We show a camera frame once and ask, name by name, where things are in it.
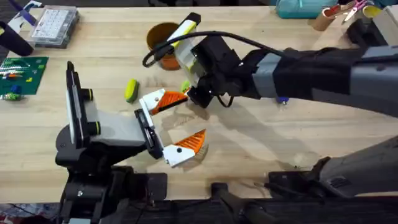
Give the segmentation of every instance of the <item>wooden tabletop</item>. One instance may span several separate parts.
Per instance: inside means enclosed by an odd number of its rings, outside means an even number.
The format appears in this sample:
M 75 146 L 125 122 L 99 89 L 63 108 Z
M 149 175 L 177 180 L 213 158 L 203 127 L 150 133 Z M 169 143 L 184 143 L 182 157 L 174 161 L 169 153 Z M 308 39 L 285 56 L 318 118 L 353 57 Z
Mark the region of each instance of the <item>wooden tabletop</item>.
M 198 30 L 223 30 L 277 49 L 350 47 L 340 18 L 324 32 L 307 19 L 279 19 L 273 7 L 80 8 L 81 21 L 66 50 L 36 49 L 50 60 L 36 95 L 21 102 L 0 102 L 0 203 L 57 202 L 67 171 L 55 164 L 55 139 L 67 124 L 65 69 L 75 64 L 84 88 L 92 88 L 100 110 L 133 116 L 138 103 L 124 100 L 130 78 L 141 84 L 140 95 L 159 88 L 179 90 L 181 70 L 144 68 L 146 34 L 154 25 L 180 22 L 189 12 L 201 14 Z M 22 36 L 27 35 L 24 26 Z M 253 48 L 227 40 L 243 57 Z M 341 156 L 396 134 L 398 122 L 381 114 L 291 99 L 237 98 L 230 109 L 213 100 L 207 110 L 180 105 L 154 117 L 164 144 L 206 128 L 204 156 L 170 168 L 147 152 L 122 165 L 139 172 L 166 172 L 169 199 L 207 198 L 212 182 L 229 183 L 242 197 L 268 197 L 255 182 L 273 170 L 310 169 L 319 158 Z

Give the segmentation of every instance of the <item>scissors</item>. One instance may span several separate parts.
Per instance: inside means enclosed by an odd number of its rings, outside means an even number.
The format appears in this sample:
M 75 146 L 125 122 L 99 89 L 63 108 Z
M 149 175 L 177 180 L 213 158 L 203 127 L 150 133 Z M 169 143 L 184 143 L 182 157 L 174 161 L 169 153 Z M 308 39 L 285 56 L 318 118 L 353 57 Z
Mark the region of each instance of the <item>scissors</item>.
M 347 17 L 343 20 L 343 23 L 349 21 L 356 14 L 356 12 L 358 12 L 366 5 L 367 2 L 368 0 L 355 0 L 354 7 L 352 8 L 352 10 L 350 10 Z

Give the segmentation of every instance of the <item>green circuit board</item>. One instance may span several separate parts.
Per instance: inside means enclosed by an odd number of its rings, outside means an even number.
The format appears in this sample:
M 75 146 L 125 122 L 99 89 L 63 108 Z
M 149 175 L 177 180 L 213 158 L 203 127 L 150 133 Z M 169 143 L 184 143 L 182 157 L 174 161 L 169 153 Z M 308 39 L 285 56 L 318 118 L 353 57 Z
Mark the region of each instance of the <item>green circuit board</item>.
M 34 95 L 40 85 L 48 57 L 6 58 L 0 66 L 0 73 L 8 70 L 22 71 L 22 77 L 0 78 L 0 95 L 11 92 L 13 85 L 21 87 L 22 95 Z

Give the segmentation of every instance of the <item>wire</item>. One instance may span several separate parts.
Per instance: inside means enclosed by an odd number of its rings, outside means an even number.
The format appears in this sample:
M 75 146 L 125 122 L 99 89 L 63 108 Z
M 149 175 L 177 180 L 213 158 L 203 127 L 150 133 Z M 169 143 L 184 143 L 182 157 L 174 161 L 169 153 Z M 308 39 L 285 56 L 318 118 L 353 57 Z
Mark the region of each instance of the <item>wire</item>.
M 138 224 L 139 220 L 141 219 L 142 214 L 144 214 L 145 208 L 148 206 L 148 203 L 145 204 L 145 207 L 143 209 L 141 209 L 141 211 L 139 212 L 139 215 L 137 217 L 137 220 L 135 222 L 135 224 Z
M 178 37 L 176 37 L 176 38 L 173 38 L 173 39 L 171 39 L 171 40 L 168 40 L 168 41 L 166 41 L 166 42 L 163 42 L 163 43 L 159 44 L 156 48 L 154 48 L 153 50 L 151 50 L 151 51 L 144 57 L 144 59 L 142 60 L 142 65 L 143 65 L 144 67 L 146 67 L 146 68 L 149 68 L 150 66 L 152 66 L 153 64 L 155 64 L 156 61 L 160 60 L 160 58 L 156 58 L 156 55 L 155 55 L 155 54 L 156 54 L 157 52 L 160 52 L 161 50 L 164 50 L 166 47 L 168 47 L 168 49 L 166 49 L 167 51 L 164 52 L 164 54 L 166 54 L 169 50 L 172 50 L 172 49 L 173 49 L 173 48 L 170 49 L 170 47 L 171 47 L 170 45 L 171 45 L 172 43 L 175 43 L 175 42 L 180 41 L 180 40 L 185 40 L 185 39 L 188 39 L 188 38 L 192 38 L 192 37 L 199 37 L 199 36 L 213 36 L 213 37 L 214 37 L 214 36 L 223 36 L 223 37 L 230 37 L 230 38 L 232 38 L 232 39 L 239 40 L 239 41 L 241 41 L 241 42 L 244 42 L 244 43 L 249 44 L 249 45 L 253 45 L 253 46 L 258 47 L 258 48 L 260 48 L 260 49 L 268 50 L 270 53 L 276 54 L 276 55 L 278 55 L 278 56 L 281 56 L 281 57 L 288 57 L 285 53 L 283 53 L 283 52 L 280 51 L 280 50 L 273 49 L 272 47 L 268 47 L 268 46 L 266 46 L 266 45 L 264 45 L 264 44 L 261 44 L 261 43 L 259 43 L 259 42 L 254 41 L 254 40 L 247 39 L 247 38 L 242 37 L 242 36 L 240 36 L 240 35 L 232 34 L 232 33 L 229 33 L 229 32 L 223 32 L 223 31 L 201 31 L 201 32 L 193 32 L 193 33 L 181 35 L 181 36 L 178 36 Z M 154 56 L 154 55 L 155 55 L 155 59 L 154 59 L 153 61 L 147 63 L 148 59 L 149 59 L 151 56 Z
M 189 208 L 189 207 L 194 207 L 194 206 L 197 206 L 197 205 L 201 205 L 203 203 L 209 202 L 210 200 L 211 200 L 211 198 L 208 198 L 206 200 L 200 200 L 198 202 L 192 202 L 192 203 L 189 203 L 187 205 L 184 205 L 184 206 L 181 206 L 181 207 L 177 207 L 177 210 L 181 211 L 181 210 L 184 210 L 184 209 Z M 139 207 L 134 206 L 134 205 L 132 205 L 132 207 L 134 207 L 135 209 L 138 209 L 138 210 L 145 210 L 145 212 L 154 212 L 154 213 L 157 213 L 157 212 L 172 212 L 173 211 L 171 208 L 168 208 L 168 209 L 146 209 L 147 206 L 145 206 L 144 208 L 139 208 Z
M 20 206 L 17 206 L 16 204 L 10 203 L 9 205 L 13 206 L 14 208 L 18 208 L 19 210 L 21 210 L 23 212 L 26 212 L 26 213 L 28 213 L 30 215 L 33 215 L 33 216 L 37 215 L 37 214 L 34 214 L 34 213 L 32 213 L 32 212 L 30 212 L 30 211 L 28 211 L 28 210 L 26 210 L 26 209 L 24 209 L 24 208 L 22 208 Z
M 229 98 L 228 105 L 226 105 L 226 104 L 224 103 L 224 101 L 221 99 L 220 95 L 218 95 L 218 96 L 216 96 L 216 97 L 217 97 L 217 100 L 219 101 L 219 103 L 221 103 L 221 105 L 223 105 L 225 108 L 229 108 L 229 107 L 232 105 L 232 102 L 234 101 L 234 97 L 231 96 L 231 97 Z

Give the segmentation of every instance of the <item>clear plastic container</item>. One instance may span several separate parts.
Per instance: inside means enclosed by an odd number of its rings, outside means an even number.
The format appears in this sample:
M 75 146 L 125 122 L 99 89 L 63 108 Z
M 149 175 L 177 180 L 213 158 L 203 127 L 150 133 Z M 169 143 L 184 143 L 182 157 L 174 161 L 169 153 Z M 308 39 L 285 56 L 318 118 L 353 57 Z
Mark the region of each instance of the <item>clear plastic container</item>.
M 336 5 L 338 0 L 278 0 L 276 11 L 283 19 L 316 18 L 322 9 Z
M 28 42 L 34 47 L 64 49 L 78 20 L 76 7 L 45 6 L 40 19 L 29 33 Z

